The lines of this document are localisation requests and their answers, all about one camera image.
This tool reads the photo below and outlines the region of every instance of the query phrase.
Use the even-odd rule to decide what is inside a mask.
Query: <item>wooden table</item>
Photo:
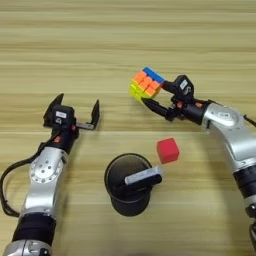
[[[0,168],[30,156],[50,130],[44,111],[59,93],[89,120],[101,103],[97,131],[81,132],[63,189],[65,209],[55,256],[252,255],[238,191],[219,145],[187,121],[172,124],[128,94],[148,65],[166,79],[187,74],[196,96],[256,119],[255,0],[0,1]],[[158,100],[166,106],[170,95]],[[118,215],[103,175],[124,152],[159,164],[158,140],[173,137],[181,155],[164,166],[148,209]],[[11,175],[8,198],[20,209],[28,168]],[[0,251],[17,219],[0,213]]]

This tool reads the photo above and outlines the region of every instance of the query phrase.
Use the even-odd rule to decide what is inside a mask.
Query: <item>black cable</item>
[[[254,120],[252,120],[251,118],[247,117],[247,115],[244,115],[244,119],[249,122],[250,124],[252,124],[254,127],[256,127],[256,122]]]
[[[51,138],[46,141],[45,143],[42,143],[40,145],[40,147],[38,148],[37,152],[32,155],[31,157],[18,161],[12,165],[10,165],[1,175],[0,178],[0,200],[1,200],[1,205],[2,205],[2,209],[4,211],[4,213],[8,216],[12,216],[12,217],[19,217],[19,213],[17,211],[15,211],[9,204],[8,204],[8,200],[5,198],[4,195],[4,180],[6,178],[6,176],[13,171],[14,169],[21,167],[23,165],[26,164],[30,164],[32,163],[42,152],[42,150],[50,143],[52,142],[58,135],[60,134],[60,131],[56,132],[54,135],[51,136]]]

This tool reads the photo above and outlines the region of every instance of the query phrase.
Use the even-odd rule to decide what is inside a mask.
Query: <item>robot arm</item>
[[[219,141],[244,197],[246,212],[256,219],[256,137],[247,130],[244,121],[256,126],[255,122],[232,108],[195,99],[194,86],[185,75],[178,76],[174,82],[164,81],[162,88],[174,94],[170,108],[153,99],[143,98],[143,103],[169,121],[188,119]],[[250,236],[256,250],[256,222],[250,227]]]
[[[44,126],[52,128],[51,139],[42,143],[38,152],[29,158],[29,161],[24,162],[31,163],[30,188],[20,214],[7,204],[1,186],[4,211],[8,215],[19,216],[18,226],[12,242],[4,251],[4,256],[52,255],[51,245],[68,155],[79,136],[79,129],[93,130],[99,120],[99,101],[92,111],[92,121],[81,124],[76,122],[72,107],[61,105],[62,98],[63,94],[59,95],[50,104],[44,116]],[[1,185],[6,173],[8,172],[1,177]]]

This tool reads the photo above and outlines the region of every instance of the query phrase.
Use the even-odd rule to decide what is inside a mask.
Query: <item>silver robot arm segment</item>
[[[246,128],[240,112],[211,103],[202,126],[222,144],[233,172],[256,164],[256,137]]]

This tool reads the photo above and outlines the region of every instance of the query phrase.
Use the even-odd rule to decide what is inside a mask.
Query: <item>orange sticker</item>
[[[60,142],[60,136],[57,136],[57,137],[54,139],[54,142],[55,142],[55,143],[59,143],[59,142]]]
[[[147,74],[144,71],[140,71],[136,74],[136,76],[133,78],[134,81],[136,81],[138,84],[144,80],[144,78],[147,76]]]

